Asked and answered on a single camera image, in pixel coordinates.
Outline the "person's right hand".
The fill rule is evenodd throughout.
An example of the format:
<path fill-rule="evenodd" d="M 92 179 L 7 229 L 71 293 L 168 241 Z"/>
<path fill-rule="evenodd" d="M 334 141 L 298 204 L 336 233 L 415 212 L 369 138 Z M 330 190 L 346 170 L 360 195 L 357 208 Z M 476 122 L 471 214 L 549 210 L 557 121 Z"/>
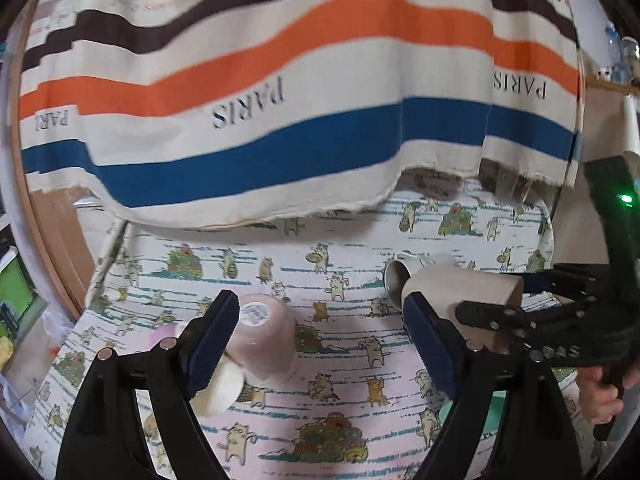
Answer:
<path fill-rule="evenodd" d="M 620 417 L 632 400 L 637 404 L 632 414 L 638 417 L 639 362 L 632 364 L 626 371 L 623 379 L 623 399 L 618 397 L 616 387 L 605 385 L 602 377 L 603 368 L 600 366 L 579 367 L 577 370 L 576 384 L 579 388 L 579 405 L 584 419 L 592 426 L 604 425 L 614 417 Z"/>

